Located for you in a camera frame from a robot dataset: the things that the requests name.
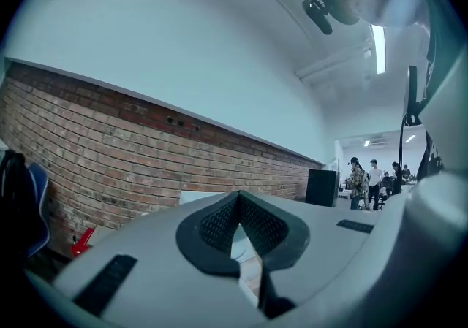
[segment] red object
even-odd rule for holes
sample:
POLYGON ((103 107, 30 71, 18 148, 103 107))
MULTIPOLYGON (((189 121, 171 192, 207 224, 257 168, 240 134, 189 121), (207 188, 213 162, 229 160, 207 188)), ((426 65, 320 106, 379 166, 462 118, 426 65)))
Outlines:
POLYGON ((72 245, 72 254, 74 258, 76 258, 81 253, 84 253, 90 248, 90 246, 88 246, 87 243, 93 232, 93 228, 88 228, 86 232, 83 233, 83 236, 81 236, 81 238, 72 245))

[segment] ceiling light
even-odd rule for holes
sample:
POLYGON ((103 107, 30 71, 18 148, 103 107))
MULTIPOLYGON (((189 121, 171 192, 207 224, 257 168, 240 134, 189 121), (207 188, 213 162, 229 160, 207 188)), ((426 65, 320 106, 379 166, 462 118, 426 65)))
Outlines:
POLYGON ((375 57, 377 60, 377 74, 382 74, 385 72, 385 33, 383 27, 373 26, 372 34, 374 35, 375 43, 375 57))

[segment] backpack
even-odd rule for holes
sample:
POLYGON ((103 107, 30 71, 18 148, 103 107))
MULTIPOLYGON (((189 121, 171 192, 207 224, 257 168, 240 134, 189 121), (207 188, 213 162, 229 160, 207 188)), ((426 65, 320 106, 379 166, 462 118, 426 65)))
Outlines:
POLYGON ((0 204, 10 233, 7 242, 24 259, 44 224, 39 216, 36 183, 23 154, 7 150, 0 164, 0 179, 0 204))
POLYGON ((363 184, 362 184, 364 194, 369 191, 369 182, 370 182, 369 174, 366 171, 364 171, 363 184))

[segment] chair backrest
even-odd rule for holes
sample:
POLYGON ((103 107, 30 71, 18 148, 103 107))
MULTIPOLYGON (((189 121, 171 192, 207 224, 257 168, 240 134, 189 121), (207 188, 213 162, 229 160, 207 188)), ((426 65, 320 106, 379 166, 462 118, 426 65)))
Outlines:
POLYGON ((34 195, 36 197, 36 204, 39 206, 39 216, 44 224, 40 238, 38 238, 35 244, 26 252, 26 256, 30 257, 46 246, 50 239, 50 229, 48 225, 49 211, 47 207, 49 177, 47 176, 47 172, 38 163, 31 163, 28 170, 33 180, 34 187, 32 188, 35 190, 34 195))

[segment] white shirt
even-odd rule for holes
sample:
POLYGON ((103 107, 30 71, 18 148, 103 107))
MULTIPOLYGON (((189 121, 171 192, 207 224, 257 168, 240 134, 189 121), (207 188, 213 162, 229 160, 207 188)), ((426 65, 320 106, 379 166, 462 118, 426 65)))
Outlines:
POLYGON ((371 168, 369 171, 371 175, 371 180, 369 181, 369 186, 377 185, 383 178, 383 172, 381 169, 378 168, 371 168))

